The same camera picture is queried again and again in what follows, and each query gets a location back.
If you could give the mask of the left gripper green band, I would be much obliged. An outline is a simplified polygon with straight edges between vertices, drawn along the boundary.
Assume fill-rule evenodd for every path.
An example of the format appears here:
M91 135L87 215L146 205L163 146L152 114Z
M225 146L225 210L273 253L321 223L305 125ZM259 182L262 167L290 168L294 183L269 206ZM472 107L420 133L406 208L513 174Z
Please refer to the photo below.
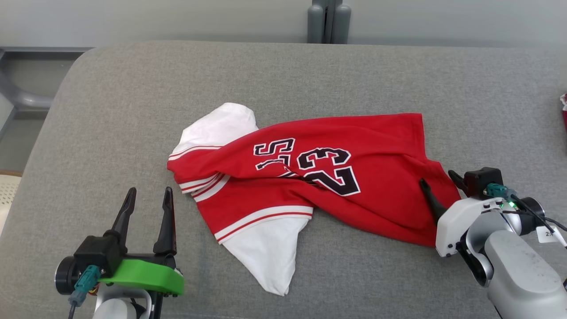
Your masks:
M136 188L131 187L111 228L111 234L117 238L118 242L126 241L135 202ZM174 256L177 253L177 238L173 190L170 187L165 189L162 209L162 223L158 240L153 246L153 253L165 256L148 255L123 259L113 275L102 276L98 280L99 283L140 288L165 295L179 296L184 293L185 280L183 274L178 270Z

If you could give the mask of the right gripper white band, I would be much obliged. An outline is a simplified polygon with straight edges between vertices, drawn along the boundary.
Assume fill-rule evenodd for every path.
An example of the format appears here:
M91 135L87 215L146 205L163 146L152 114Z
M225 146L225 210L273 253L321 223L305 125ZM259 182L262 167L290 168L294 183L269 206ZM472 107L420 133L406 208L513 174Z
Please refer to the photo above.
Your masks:
M468 196L465 179L454 170L448 170L448 176L456 188L464 196ZM501 209L503 198L463 198L447 208L438 200L425 179L419 180L419 186L431 211L433 222L437 223L435 246L441 257L456 254L456 244L461 242L462 238L465 240L465 248L476 254L491 234L505 230L505 218Z

